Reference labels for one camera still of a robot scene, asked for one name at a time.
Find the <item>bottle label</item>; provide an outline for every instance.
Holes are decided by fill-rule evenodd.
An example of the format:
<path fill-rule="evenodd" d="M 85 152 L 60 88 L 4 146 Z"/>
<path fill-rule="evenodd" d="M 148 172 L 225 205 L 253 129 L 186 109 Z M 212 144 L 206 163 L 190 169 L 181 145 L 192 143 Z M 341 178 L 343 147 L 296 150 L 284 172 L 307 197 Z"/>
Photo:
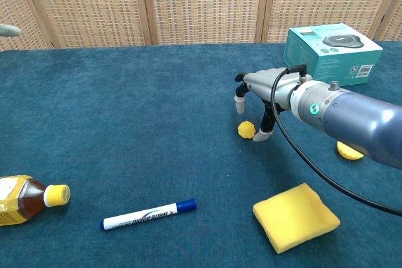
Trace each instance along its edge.
<path fill-rule="evenodd" d="M 26 175 L 0 178 L 0 226 L 26 221 L 18 211 L 18 197 L 26 180 L 30 178 Z"/>
<path fill-rule="evenodd" d="M 17 182 L 17 177 L 0 178 L 0 200 L 5 200 L 13 192 Z"/>

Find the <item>whiteboard marker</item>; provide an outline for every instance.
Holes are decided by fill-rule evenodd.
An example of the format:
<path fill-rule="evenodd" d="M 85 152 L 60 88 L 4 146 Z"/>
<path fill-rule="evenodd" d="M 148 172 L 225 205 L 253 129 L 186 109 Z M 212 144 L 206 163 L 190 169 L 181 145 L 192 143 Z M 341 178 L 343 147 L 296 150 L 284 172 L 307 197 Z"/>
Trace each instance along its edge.
<path fill-rule="evenodd" d="M 197 204 L 195 199 L 189 199 L 182 202 L 150 208 L 149 210 L 141 210 L 140 212 L 127 213 L 125 215 L 103 219 L 100 221 L 100 229 L 109 230 L 196 209 Z"/>

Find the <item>yellow sponge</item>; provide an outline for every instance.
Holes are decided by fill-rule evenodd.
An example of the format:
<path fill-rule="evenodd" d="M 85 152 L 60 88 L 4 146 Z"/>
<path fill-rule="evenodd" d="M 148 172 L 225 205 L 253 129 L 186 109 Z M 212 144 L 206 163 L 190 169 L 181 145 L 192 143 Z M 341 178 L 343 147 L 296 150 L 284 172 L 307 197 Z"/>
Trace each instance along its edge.
<path fill-rule="evenodd" d="M 306 183 L 258 202 L 253 212 L 278 254 L 340 225 Z"/>

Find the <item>speakerphone image on box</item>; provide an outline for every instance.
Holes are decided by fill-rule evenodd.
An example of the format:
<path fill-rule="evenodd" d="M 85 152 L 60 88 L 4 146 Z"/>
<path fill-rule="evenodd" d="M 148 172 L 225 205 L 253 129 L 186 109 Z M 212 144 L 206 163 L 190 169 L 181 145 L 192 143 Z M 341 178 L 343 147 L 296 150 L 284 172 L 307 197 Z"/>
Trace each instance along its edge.
<path fill-rule="evenodd" d="M 335 47 L 360 48 L 364 46 L 360 38 L 355 35 L 327 36 L 322 42 Z"/>

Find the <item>yellow ball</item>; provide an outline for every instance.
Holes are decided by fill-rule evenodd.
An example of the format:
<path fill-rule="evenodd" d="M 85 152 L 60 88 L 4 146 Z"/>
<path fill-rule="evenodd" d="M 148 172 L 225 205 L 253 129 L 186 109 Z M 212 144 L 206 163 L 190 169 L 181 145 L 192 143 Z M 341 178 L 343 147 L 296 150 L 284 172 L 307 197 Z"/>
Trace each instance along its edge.
<path fill-rule="evenodd" d="M 239 135 L 245 139 L 251 139 L 254 137 L 256 133 L 256 128 L 252 124 L 252 122 L 245 121 L 242 122 L 239 127 L 237 127 L 237 131 Z"/>
<path fill-rule="evenodd" d="M 357 152 L 355 149 L 352 149 L 349 146 L 346 146 L 344 143 L 342 142 L 338 142 L 337 143 L 337 149 L 339 154 L 346 159 L 349 160 L 357 160 L 357 159 L 361 159 L 364 157 L 363 154 L 361 154 L 360 152 Z"/>

